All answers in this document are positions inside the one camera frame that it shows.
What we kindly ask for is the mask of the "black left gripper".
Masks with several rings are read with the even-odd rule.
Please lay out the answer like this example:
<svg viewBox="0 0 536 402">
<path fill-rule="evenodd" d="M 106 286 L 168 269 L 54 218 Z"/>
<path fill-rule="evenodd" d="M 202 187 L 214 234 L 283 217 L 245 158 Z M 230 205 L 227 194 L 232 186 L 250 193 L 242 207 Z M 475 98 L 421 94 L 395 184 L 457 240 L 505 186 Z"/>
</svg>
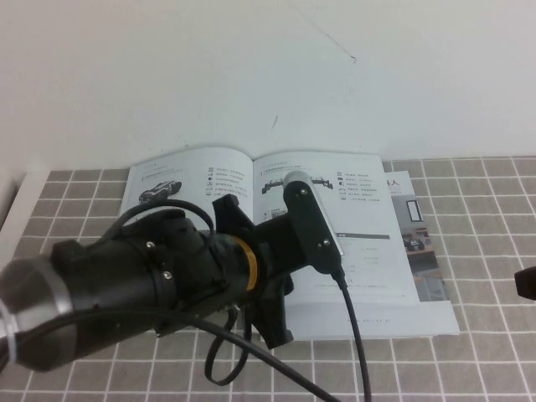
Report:
<svg viewBox="0 0 536 402">
<path fill-rule="evenodd" d="M 249 262 L 248 291 L 260 293 L 250 306 L 250 320 L 269 349 L 293 340 L 286 324 L 285 297 L 293 290 L 291 263 L 296 236 L 288 217 L 254 225 L 238 198 L 226 194 L 212 202 L 218 233 L 233 235 L 244 246 Z"/>
</svg>

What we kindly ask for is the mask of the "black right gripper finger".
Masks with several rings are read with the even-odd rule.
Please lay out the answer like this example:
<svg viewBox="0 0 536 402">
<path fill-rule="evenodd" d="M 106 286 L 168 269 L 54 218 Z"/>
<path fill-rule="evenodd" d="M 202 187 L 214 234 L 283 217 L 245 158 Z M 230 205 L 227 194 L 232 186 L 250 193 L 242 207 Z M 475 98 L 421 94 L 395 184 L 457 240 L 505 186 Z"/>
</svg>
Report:
<svg viewBox="0 0 536 402">
<path fill-rule="evenodd" d="M 517 293 L 528 300 L 536 300 L 536 267 L 522 269 L 514 274 Z"/>
</svg>

